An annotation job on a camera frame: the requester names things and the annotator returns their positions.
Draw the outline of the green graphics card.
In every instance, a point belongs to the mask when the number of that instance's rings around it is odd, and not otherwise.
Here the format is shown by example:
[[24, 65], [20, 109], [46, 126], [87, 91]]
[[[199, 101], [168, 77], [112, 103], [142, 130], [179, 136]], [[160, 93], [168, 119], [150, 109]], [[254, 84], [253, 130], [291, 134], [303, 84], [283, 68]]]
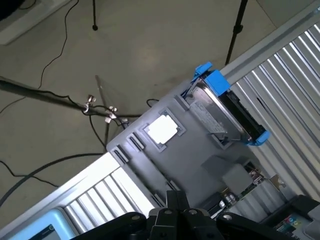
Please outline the green graphics card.
[[239, 164], [222, 177], [225, 188], [219, 192], [218, 204], [210, 207], [209, 214], [215, 219], [220, 213], [229, 212], [261, 222], [271, 216], [290, 199], [286, 186], [274, 184], [251, 162]]

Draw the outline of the white square CPU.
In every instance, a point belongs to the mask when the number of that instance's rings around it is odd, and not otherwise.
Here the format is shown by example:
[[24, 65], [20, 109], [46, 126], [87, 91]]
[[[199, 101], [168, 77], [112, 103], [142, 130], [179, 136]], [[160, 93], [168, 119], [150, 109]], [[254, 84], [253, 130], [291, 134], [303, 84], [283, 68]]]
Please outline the white square CPU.
[[147, 134], [156, 144], [167, 143], [178, 132], [178, 125], [169, 115], [161, 115], [149, 127]]

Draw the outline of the light blue framed device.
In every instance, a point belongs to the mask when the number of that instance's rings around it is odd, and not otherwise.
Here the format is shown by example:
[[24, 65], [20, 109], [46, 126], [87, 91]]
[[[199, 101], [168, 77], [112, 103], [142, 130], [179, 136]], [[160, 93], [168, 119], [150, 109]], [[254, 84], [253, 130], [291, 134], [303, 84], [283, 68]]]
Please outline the light blue framed device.
[[71, 240], [78, 234], [65, 213], [54, 208], [9, 240]]

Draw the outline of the black stand pole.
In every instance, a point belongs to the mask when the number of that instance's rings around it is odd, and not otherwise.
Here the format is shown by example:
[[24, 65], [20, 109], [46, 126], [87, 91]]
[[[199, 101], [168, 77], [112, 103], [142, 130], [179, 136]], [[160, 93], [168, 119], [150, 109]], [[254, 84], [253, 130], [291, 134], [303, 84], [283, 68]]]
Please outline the black stand pole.
[[7, 79], [3, 76], [0, 76], [0, 90], [26, 98], [78, 110], [86, 116], [100, 116], [111, 120], [139, 118], [141, 116], [141, 114], [118, 114], [115, 110], [111, 110], [108, 107], [94, 106], [89, 103], [89, 101], [84, 104], [80, 104], [73, 101], [68, 95], [58, 95], [48, 90], [36, 89]]

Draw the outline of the black tripod leg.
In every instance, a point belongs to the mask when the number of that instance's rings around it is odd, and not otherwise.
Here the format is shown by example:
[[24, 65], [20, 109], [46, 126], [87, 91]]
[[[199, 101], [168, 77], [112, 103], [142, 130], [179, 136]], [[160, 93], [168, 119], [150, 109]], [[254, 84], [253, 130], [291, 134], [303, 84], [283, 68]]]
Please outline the black tripod leg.
[[92, 29], [94, 31], [97, 31], [98, 26], [97, 26], [96, 0], [92, 0], [92, 17], [93, 17]]
[[239, 9], [238, 9], [238, 13], [237, 13], [237, 17], [236, 17], [236, 21], [233, 27], [233, 31], [232, 31], [232, 37], [231, 37], [231, 41], [230, 41], [230, 45], [228, 48], [228, 52], [227, 52], [227, 56], [226, 56], [226, 60], [225, 60], [225, 65], [228, 65], [230, 60], [231, 60], [231, 56], [232, 56], [232, 52], [236, 43], [236, 39], [239, 33], [242, 32], [243, 30], [243, 25], [242, 25], [242, 20], [245, 14], [245, 10], [247, 7], [247, 3], [248, 0], [241, 0]]

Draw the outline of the white flat platform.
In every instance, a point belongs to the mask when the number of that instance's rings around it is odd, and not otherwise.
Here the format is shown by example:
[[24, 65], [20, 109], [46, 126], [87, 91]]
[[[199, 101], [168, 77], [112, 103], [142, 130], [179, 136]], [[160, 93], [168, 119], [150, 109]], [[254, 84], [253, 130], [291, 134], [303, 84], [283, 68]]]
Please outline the white flat platform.
[[8, 45], [71, 0], [26, 0], [7, 18], [0, 20], [0, 45]]

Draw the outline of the black curved object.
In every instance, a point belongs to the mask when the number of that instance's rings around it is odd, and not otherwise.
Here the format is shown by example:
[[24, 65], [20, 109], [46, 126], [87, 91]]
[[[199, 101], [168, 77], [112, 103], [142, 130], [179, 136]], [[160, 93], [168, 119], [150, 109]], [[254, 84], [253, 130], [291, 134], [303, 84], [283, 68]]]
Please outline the black curved object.
[[0, 0], [0, 21], [15, 12], [25, 0]]

